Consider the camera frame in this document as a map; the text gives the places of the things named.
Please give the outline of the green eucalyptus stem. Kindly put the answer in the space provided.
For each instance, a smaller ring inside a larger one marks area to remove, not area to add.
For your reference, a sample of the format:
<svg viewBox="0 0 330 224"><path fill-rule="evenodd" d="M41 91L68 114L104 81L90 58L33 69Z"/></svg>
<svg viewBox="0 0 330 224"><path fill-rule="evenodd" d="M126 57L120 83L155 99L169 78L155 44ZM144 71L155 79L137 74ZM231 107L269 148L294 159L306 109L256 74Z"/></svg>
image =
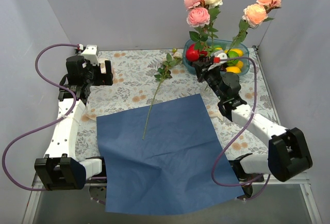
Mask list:
<svg viewBox="0 0 330 224"><path fill-rule="evenodd" d="M142 139L145 139L145 135L146 135L146 130L147 130L147 125L148 125L148 121L150 118L150 113L152 111L152 107L154 105L154 101L156 98L156 95L161 87L161 84L167 80L167 79L171 79L172 75L171 75L171 70L182 63L182 53L180 53L178 51L178 49L173 48L171 53L167 53L166 54L166 59L160 64L159 68L157 69L157 73L154 75L155 81L158 83L158 86L155 90L154 96L152 98L148 113L147 113L147 118L146 118L146 122L145 122L145 126L144 126L144 131L143 131L143 136Z"/></svg>

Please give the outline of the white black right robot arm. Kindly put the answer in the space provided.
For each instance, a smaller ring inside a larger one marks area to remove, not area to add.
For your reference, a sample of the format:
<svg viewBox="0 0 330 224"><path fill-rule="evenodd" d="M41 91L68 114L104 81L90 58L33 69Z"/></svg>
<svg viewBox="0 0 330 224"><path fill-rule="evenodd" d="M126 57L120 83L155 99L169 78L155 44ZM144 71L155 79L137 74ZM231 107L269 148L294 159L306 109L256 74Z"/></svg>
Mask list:
<svg viewBox="0 0 330 224"><path fill-rule="evenodd" d="M242 126L261 140L268 148L267 154L248 153L230 162L234 177L245 181L253 174L271 174L285 182L312 167L313 162L303 132L298 128L288 129L256 113L243 100L238 74L219 69L221 59L214 57L209 62L194 62L199 82L206 82L218 97L221 115Z"/></svg>

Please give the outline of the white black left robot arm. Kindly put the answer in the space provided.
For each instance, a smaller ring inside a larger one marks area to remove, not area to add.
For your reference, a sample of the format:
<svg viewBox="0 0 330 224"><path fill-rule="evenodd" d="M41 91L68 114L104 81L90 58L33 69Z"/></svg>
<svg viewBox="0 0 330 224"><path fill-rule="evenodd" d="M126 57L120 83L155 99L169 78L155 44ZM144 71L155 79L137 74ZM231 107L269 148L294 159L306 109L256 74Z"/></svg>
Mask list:
<svg viewBox="0 0 330 224"><path fill-rule="evenodd" d="M103 157L77 161L75 143L81 118L86 109L91 86L111 86L111 62L93 65L83 55L66 59L67 73L61 79L58 96L59 122L43 158L35 160L35 170L46 190L82 189L86 180L94 178L103 183L110 171Z"/></svg>

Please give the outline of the blue wrapping paper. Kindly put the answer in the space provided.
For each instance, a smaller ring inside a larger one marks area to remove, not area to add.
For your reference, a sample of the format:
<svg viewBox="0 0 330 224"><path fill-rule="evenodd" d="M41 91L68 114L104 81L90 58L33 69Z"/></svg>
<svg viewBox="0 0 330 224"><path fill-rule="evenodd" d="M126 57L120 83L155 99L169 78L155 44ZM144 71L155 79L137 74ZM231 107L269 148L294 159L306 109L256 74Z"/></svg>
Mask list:
<svg viewBox="0 0 330 224"><path fill-rule="evenodd" d="M195 212L243 195L199 94L100 116L106 211Z"/></svg>

